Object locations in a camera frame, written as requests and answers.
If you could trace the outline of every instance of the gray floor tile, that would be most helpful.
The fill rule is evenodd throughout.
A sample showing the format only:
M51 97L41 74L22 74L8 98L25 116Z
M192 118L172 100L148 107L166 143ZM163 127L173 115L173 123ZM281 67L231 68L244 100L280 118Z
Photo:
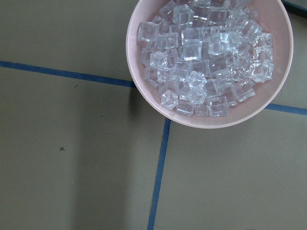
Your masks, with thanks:
M0 60L130 80L125 41L138 1L0 2Z
M139 92L5 68L0 81L0 229L146 229L164 118Z
M305 230L307 116L264 110L239 125L172 123L155 230Z
M307 19L289 14L294 37L294 53L288 78L273 103L307 109Z

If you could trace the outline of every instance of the tile floor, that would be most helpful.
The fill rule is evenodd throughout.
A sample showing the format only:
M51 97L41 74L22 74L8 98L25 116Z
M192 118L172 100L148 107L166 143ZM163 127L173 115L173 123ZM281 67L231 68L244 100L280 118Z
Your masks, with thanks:
M3 0L0 64L131 80L136 3ZM273 103L307 109L307 20L290 19L293 64ZM172 122L164 152L165 119L134 88L12 68L0 82L0 229L145 230L166 156L155 230L306 230L306 115Z

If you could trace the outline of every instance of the blue tape line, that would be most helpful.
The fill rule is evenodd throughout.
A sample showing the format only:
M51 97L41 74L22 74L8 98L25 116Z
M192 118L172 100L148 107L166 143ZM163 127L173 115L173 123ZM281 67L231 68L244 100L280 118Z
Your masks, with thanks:
M107 77L96 76L92 74L77 73L77 72L70 72L70 71L65 71L65 70L31 66L31 65L13 63L13 62L8 62L8 61L0 60L0 67L26 70L30 72L44 73L44 74L56 75L56 76L61 76L61 77L66 77L66 78L74 78L74 79L80 79L80 80L86 80L86 81L95 81L95 82L100 82L100 83L105 83L105 84L136 88L135 84L130 80L107 78Z
M167 150L170 124L171 124L171 120L166 118L165 123L164 123L161 147L160 147L157 173L156 173L155 182L154 182L152 209L149 214L147 230L154 229L154 221L155 221L155 215L157 213L157 206L158 206L159 193L160 193L161 182L162 182L162 175L163 175L163 168L164 168L164 162L165 162L165 156L166 156L166 150Z
M292 113L292 114L300 114L300 115L307 115L307 109L302 108L296 108L286 105L280 105L280 104L269 104L266 109L274 110L274 111L280 111L285 113Z

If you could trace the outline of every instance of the bowl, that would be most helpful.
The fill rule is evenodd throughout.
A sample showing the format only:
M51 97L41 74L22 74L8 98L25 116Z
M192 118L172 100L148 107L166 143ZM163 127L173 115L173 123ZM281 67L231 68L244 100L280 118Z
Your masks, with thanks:
M159 113L180 124L197 128L222 128L246 121L263 110L277 95L290 70L293 56L293 35L288 14L280 0L250 0L248 6L258 11L256 21L264 32L272 34L274 72L272 80L257 84L255 96L229 108L225 117L184 116L160 105L157 89L145 81L140 62L141 47L137 43L140 22L151 20L168 0L140 0L131 16L126 55L132 79L145 100Z

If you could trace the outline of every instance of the bowl rim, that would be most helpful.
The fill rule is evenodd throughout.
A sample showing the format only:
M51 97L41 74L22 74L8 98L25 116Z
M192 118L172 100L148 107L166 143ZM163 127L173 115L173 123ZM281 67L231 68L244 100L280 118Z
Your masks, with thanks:
M269 103L271 103L271 101L276 97L276 95L279 93L279 91L281 90L283 84L285 83L287 76L289 74L290 71L290 67L292 64L292 59L293 59L293 49L294 49L294 42L293 42L293 31L292 31L292 27L291 27L291 23L290 23L290 19L289 19L289 15L283 5L283 3L281 2L281 0L277 0L278 4L280 5L283 15L285 16L286 22L287 22L287 27L289 28L289 37L290 37L290 53L289 53L289 57L288 57L288 63L287 63L287 69L283 75L283 79L281 81L281 83L279 84L278 88L275 90L274 94L259 108L257 109L255 112L230 123L225 123L225 124L221 124L221 125L199 125L199 124L193 124L193 123L188 123L188 122L183 122L180 119L176 119L173 116L170 116L168 113L165 113L163 110L161 110L161 108L159 106L156 106L151 100L149 100L149 98L147 97L146 93L143 91L143 89L140 87L140 85L138 84L137 79L134 77L133 74L133 69L131 67L131 58L130 54L128 52L129 47L130 47L130 36L131 36L131 27L132 27L132 21L133 18L135 17L138 9L140 8L140 5L142 4L144 0L139 0L139 2L137 3L136 7L133 10L133 13L130 17L130 21L129 21L129 25L127 28L127 34L126 34L126 58L127 58L127 63L128 63L128 67L129 67L129 71L131 74L131 77L134 81L134 84L136 85L137 89L139 90L139 92L141 93L141 95L143 96L143 98L156 110L158 111L160 114L162 114L163 116L169 118L172 121L175 121L177 123L180 123L182 125L185 126L189 126L189 127L195 127L195 128L205 128L205 129L214 129L214 128L224 128L224 127L230 127L239 123L242 123L252 117L254 117L256 114L258 114L260 111L262 111Z

